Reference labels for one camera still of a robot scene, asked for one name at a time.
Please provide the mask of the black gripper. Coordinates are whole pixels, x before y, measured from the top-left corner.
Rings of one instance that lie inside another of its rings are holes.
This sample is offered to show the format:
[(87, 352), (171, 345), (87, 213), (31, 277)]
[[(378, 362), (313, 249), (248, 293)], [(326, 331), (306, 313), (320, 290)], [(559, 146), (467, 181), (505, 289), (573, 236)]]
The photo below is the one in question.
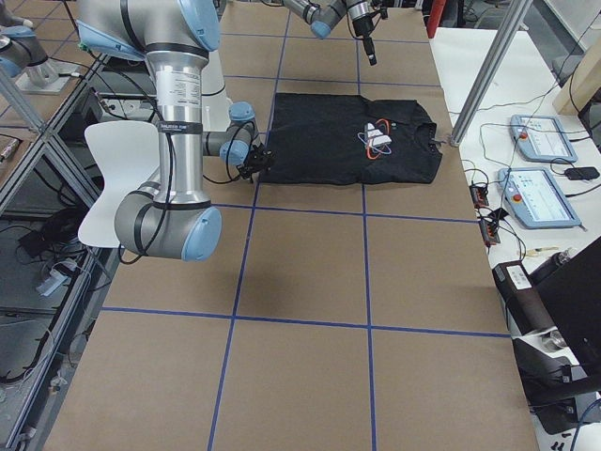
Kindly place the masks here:
[(273, 165), (273, 152), (263, 144), (251, 145), (244, 163), (236, 166), (242, 179), (251, 179), (254, 173), (269, 170)]
[(371, 34), (375, 29), (372, 16), (361, 16), (354, 19), (354, 32), (362, 41), (362, 46), (370, 65), (377, 64), (376, 50)]

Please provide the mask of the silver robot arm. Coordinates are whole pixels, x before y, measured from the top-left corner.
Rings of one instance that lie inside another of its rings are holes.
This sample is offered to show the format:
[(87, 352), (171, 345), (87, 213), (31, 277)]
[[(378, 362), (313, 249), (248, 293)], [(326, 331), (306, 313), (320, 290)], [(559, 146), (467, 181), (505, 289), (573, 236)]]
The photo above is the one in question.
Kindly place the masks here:
[(335, 0), (321, 6), (316, 1), (284, 0), (282, 5), (307, 23), (318, 39), (327, 38), (337, 24), (347, 19), (351, 37), (362, 43), (369, 64), (377, 64), (371, 35), (377, 26), (376, 17), (387, 18), (386, 8), (380, 1)]
[(202, 72), (220, 45), (210, 1), (84, 1), (77, 20), (91, 51), (143, 61), (155, 85), (159, 168), (120, 202), (118, 242), (137, 256), (202, 261), (217, 247), (222, 215), (203, 190), (205, 148), (219, 152), (239, 177), (269, 169), (252, 105), (228, 109), (224, 132), (208, 138), (202, 123)]

